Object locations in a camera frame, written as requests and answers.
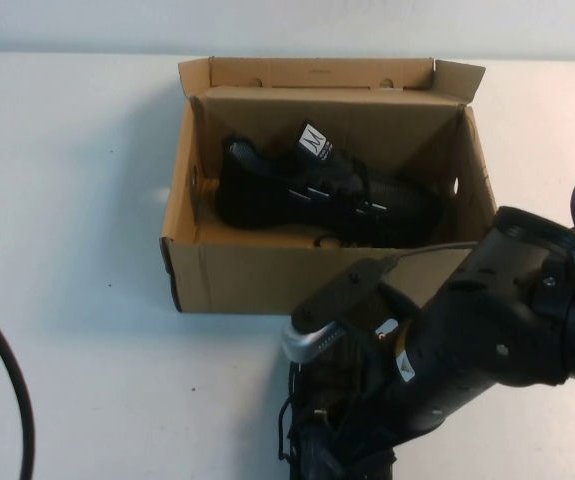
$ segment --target box lid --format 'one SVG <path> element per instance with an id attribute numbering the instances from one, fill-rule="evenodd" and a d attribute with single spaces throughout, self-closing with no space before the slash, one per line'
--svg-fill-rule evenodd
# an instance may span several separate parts
<path id="1" fill-rule="evenodd" d="M 178 65 L 187 97 L 211 87 L 428 90 L 470 103 L 485 68 L 432 58 L 228 58 Z"/>

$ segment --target white tag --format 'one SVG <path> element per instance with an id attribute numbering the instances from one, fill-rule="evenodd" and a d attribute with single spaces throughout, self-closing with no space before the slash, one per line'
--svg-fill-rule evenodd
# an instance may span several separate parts
<path id="1" fill-rule="evenodd" d="M 407 350 L 403 350 L 403 353 L 396 357 L 396 365 L 398 366 L 398 371 L 403 380 L 408 382 L 416 376 L 411 363 L 409 363 L 409 358 L 407 357 Z"/>
<path id="2" fill-rule="evenodd" d="M 385 321 L 378 329 L 376 330 L 376 335 L 387 335 L 388 333 L 393 332 L 398 328 L 398 320 L 395 318 L 390 318 L 389 320 Z"/>
<path id="3" fill-rule="evenodd" d="M 327 143 L 325 136 L 311 125 L 307 125 L 299 140 L 300 144 L 318 156 Z"/>

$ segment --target tag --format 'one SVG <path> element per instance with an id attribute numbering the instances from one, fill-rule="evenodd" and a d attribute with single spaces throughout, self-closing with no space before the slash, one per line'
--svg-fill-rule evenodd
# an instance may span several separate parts
<path id="1" fill-rule="evenodd" d="M 411 366 L 411 363 L 409 363 L 409 357 L 407 357 L 406 350 L 403 350 L 403 353 L 396 357 L 396 366 L 398 367 L 400 376 L 403 377 L 405 383 L 416 376 L 414 368 Z"/>
<path id="2" fill-rule="evenodd" d="M 303 134 L 300 136 L 298 143 L 322 161 L 327 159 L 332 148 L 332 145 L 327 141 L 327 138 L 309 124 L 305 125 Z"/>

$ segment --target white wall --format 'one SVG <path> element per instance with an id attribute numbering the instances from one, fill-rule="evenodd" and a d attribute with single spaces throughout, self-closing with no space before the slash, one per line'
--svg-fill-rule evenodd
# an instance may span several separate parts
<path id="1" fill-rule="evenodd" d="M 575 1 L 0 0 L 0 50 L 575 58 Z"/>

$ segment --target open cardboard box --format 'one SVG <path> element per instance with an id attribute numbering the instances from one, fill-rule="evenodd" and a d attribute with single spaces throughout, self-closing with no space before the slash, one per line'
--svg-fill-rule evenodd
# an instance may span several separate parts
<path id="1" fill-rule="evenodd" d="M 221 141 L 236 132 L 268 155 L 303 120 L 368 165 L 441 192 L 445 214 L 428 244 L 480 239 L 496 211 L 471 107 L 484 68 L 425 59 L 205 58 L 179 65 L 189 99 L 161 249 L 178 310 L 290 313 L 363 257 L 392 249 L 316 248 L 323 233 L 286 226 L 237 230 L 214 212 Z M 388 281 L 423 304 L 465 255 L 407 257 Z"/>

